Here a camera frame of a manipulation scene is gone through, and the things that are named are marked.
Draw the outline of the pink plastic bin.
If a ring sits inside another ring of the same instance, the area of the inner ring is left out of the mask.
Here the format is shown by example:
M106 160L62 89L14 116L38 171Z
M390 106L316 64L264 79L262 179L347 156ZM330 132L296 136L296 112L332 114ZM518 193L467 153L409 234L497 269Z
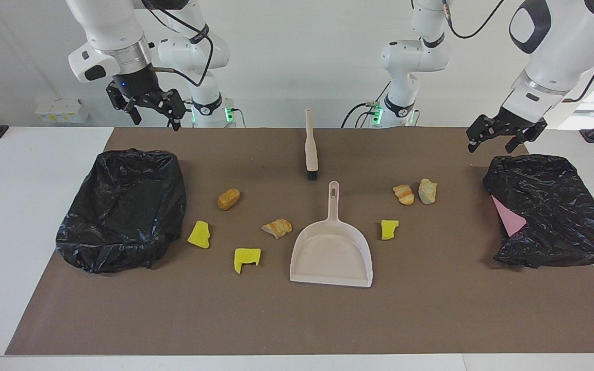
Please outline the pink plastic bin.
M519 232L519 230L521 230L521 228L523 228L523 226L526 225L526 220L522 216L507 208L493 195L492 200L503 223L507 236L513 237L517 232Z

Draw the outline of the yellow sponge chunk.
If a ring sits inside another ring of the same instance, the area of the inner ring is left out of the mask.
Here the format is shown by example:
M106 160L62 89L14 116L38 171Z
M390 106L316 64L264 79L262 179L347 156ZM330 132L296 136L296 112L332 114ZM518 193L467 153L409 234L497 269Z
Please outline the yellow sponge chunk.
M188 236L188 243L202 249L208 249L210 248L210 237L208 223L198 220L195 222L193 230L191 230L191 233Z

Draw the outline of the beige hand brush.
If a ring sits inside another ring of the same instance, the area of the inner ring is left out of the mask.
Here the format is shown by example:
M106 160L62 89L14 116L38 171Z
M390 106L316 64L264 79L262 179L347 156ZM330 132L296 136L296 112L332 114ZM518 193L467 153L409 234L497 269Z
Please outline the beige hand brush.
M309 181L315 181L318 179L318 153L317 146L314 137L314 121L312 117L312 110L306 109L305 111L305 122L306 122L306 140L305 140L305 164L306 174Z

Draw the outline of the notched yellow sponge piece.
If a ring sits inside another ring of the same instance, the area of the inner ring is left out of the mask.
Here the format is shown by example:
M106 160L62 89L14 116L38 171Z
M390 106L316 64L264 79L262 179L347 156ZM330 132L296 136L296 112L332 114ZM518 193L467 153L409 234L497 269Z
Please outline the notched yellow sponge piece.
M234 252L234 270L240 275L242 266L253 264L258 266L261 261L262 250L259 248L237 248Z

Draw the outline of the striped bread piece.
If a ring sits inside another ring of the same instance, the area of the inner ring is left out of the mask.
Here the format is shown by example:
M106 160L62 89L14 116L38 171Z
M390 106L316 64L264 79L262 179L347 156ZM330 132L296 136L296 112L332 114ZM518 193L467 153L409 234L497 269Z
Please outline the striped bread piece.
M415 195L408 184L400 184L393 187L393 193L398 201L403 205L412 205L415 201Z
M284 235L293 231L292 223L285 219L279 218L270 223L261 226L261 230L270 234L274 239L282 238Z

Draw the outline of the beige plastic dustpan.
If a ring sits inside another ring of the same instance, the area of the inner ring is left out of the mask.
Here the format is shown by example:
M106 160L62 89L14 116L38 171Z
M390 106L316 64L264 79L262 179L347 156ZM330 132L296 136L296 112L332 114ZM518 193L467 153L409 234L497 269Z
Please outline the beige plastic dustpan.
M339 217L340 184L328 183L327 218L307 225L295 240L292 282L370 288L372 252L365 235Z

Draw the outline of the black trash bag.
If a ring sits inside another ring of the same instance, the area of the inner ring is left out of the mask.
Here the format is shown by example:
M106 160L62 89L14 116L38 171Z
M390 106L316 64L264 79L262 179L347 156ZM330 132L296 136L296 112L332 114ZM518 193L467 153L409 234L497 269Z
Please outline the black trash bag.
M509 266L594 264L594 198L567 158L530 154L493 157L485 190L525 225L493 257Z
M151 268L182 234L186 190L177 155L136 148L97 155L56 235L87 273Z

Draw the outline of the brown table mat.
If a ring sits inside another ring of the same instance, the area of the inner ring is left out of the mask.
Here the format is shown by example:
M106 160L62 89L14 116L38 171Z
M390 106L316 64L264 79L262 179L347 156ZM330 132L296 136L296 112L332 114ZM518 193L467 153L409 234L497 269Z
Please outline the brown table mat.
M7 355L291 355L594 352L594 267L507 267L482 179L504 141L474 154L460 128L318 129L319 178L306 179L304 129L120 128L106 150L177 155L183 233L210 225L210 248L174 242L153 268L89 274L53 254ZM419 183L438 183L422 204ZM289 280L299 232L340 218L370 244L367 289ZM393 187L408 184L412 205ZM241 197L222 211L230 188ZM274 239L279 218L293 231ZM381 220L398 220L381 240ZM237 248L262 250L234 270Z

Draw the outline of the pale bread chunk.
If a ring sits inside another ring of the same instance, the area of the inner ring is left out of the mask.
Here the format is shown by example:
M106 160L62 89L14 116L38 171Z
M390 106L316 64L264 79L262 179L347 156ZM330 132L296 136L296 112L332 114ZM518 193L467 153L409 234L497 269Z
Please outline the pale bread chunk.
M436 201L438 183L423 178L419 183L419 198L422 204L431 205Z

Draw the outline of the white cardboard box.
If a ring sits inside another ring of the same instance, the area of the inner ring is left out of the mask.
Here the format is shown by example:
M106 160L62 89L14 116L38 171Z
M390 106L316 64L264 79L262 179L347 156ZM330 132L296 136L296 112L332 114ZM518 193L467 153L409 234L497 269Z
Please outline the white cardboard box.
M41 99L35 115L44 124L85 124L90 112L79 98Z

